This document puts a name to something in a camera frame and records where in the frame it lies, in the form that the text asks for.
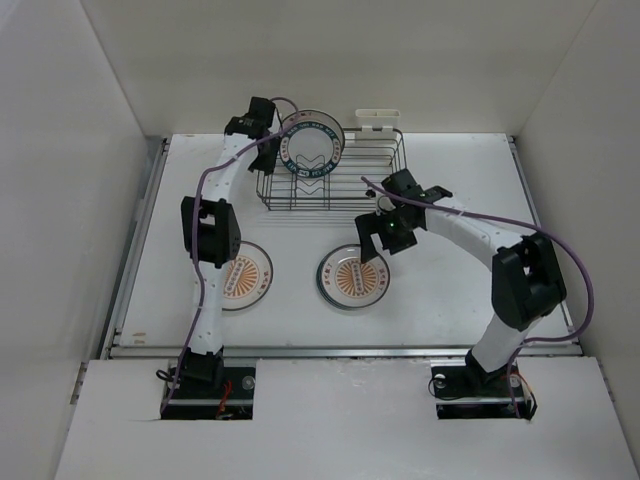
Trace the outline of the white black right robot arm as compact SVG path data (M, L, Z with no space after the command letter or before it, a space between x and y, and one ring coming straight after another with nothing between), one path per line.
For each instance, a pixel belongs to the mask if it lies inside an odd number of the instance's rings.
M415 232L422 229L450 241L490 271L493 316L468 351L463 369L465 386L487 393L529 332L567 296L552 241L540 232L512 231L510 219L466 211L451 191L423 189L406 169L386 177L381 193L389 206L355 219L362 262L377 258L381 249L394 255L415 246Z

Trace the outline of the orange sunburst plate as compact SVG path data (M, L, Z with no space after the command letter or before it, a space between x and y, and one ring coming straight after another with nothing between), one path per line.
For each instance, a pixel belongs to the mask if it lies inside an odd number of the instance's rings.
M357 244L339 246L327 253L316 269L316 286L331 306L361 310L378 303L391 279L388 263L380 256L363 263Z
M227 269L222 310L237 312L260 302L271 287L273 275L268 253L256 243L242 241Z

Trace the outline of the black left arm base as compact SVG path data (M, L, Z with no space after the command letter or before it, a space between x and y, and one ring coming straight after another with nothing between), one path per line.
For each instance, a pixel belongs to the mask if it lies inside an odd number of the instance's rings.
M228 366L219 386L179 380L166 407L160 406L162 420L236 421L253 418L256 366Z

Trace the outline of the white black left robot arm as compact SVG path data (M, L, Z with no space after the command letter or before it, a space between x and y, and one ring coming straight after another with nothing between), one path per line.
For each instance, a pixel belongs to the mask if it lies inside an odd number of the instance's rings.
M281 136L277 124L275 100L253 97L248 111L226 125L220 157L200 174L195 194L182 200L184 243L196 276L197 303L168 397L183 386L205 397L223 387L224 282L241 244L233 196L245 171L263 157L275 158L273 144Z

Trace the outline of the white plastic cutlery holder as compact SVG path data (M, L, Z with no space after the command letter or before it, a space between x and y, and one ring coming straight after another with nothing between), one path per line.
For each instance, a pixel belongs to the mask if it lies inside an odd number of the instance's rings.
M393 132L401 119L401 113L397 109L360 108L354 114L362 133Z

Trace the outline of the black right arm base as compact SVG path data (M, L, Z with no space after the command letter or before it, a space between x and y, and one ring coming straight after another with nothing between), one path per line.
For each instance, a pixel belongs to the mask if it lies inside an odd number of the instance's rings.
M514 366L502 369L484 384L476 384L464 365L434 365L428 383L439 420L522 419L531 421L538 402Z

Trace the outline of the aluminium table edge rail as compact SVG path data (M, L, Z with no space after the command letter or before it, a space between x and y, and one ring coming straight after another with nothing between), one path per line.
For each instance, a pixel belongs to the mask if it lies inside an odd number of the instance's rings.
M440 185L472 211L536 218L514 141L504 134L404 134L407 167L424 187ZM180 202L222 148L218 134L174 136L158 159L141 207L137 243L114 308L105 355L171 358L196 303ZM425 231L391 256L386 295L340 310L320 295L316 269L336 247L357 242L369 211L270 211L245 174L234 207L242 237L270 256L274 278L252 307L222 316L227 356L347 357L463 355L491 318L490 276L471 255Z

